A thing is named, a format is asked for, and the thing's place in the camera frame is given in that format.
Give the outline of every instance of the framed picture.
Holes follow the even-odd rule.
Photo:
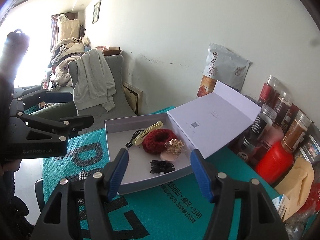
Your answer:
[[[95,23],[99,20],[100,4],[101,0],[94,5],[92,23]]]

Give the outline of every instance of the box flap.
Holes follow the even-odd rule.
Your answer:
[[[213,93],[172,109],[168,114],[204,158],[248,128],[260,107],[217,82]]]

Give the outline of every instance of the fuzzy red hair tie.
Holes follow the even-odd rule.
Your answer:
[[[167,149],[165,143],[171,139],[177,139],[177,136],[170,129],[158,129],[145,137],[142,146],[147,153],[160,154]]]

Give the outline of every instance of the white floor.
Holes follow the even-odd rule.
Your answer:
[[[31,224],[35,224],[40,210],[35,193],[35,183],[42,178],[42,159],[22,160],[20,169],[15,172],[15,195],[21,198],[29,208],[26,216]]]

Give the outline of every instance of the gray sweatshirt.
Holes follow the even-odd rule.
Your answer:
[[[75,61],[78,82],[74,87],[73,100],[77,110],[102,105],[107,111],[115,107],[113,97],[116,85],[103,53],[91,49]]]

